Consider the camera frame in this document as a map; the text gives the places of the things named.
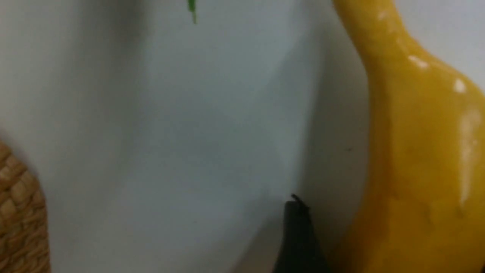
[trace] white wall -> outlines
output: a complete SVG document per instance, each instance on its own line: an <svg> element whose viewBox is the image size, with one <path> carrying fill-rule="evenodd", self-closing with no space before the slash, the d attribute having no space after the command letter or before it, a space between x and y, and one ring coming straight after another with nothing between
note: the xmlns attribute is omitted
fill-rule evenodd
<svg viewBox="0 0 485 273"><path fill-rule="evenodd" d="M485 2L398 0L485 87ZM40 177L53 272L267 273L299 192L335 243L365 74L328 0L0 1L0 137Z"/></svg>

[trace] green leaf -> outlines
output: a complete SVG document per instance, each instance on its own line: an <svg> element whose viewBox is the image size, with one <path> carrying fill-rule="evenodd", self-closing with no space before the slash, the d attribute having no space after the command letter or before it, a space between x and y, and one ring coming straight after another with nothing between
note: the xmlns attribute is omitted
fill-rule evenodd
<svg viewBox="0 0 485 273"><path fill-rule="evenodd" d="M192 21L194 22L194 24L197 23L197 13L196 13L195 1L196 0L187 0L187 2L189 4L189 11L192 13Z"/></svg>

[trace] woven texture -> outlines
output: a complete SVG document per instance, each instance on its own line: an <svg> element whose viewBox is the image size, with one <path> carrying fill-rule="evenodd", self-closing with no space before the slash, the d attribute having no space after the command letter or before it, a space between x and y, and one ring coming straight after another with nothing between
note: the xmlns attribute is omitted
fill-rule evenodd
<svg viewBox="0 0 485 273"><path fill-rule="evenodd" d="M0 273L50 273L39 182L0 142Z"/></svg>

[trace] black object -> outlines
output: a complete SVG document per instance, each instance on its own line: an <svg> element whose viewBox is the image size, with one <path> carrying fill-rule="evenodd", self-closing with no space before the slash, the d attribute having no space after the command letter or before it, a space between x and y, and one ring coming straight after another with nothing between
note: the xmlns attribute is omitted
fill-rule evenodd
<svg viewBox="0 0 485 273"><path fill-rule="evenodd" d="M292 195L285 204L283 243L273 273L329 273L320 250L309 207Z"/></svg>

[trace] yellow gourd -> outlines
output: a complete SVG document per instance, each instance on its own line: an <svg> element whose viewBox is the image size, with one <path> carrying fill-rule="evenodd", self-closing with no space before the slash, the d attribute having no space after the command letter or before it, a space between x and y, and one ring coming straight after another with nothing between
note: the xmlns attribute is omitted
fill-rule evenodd
<svg viewBox="0 0 485 273"><path fill-rule="evenodd" d="M414 40L393 0L333 0L367 71L369 170L338 273L479 273L485 99Z"/></svg>

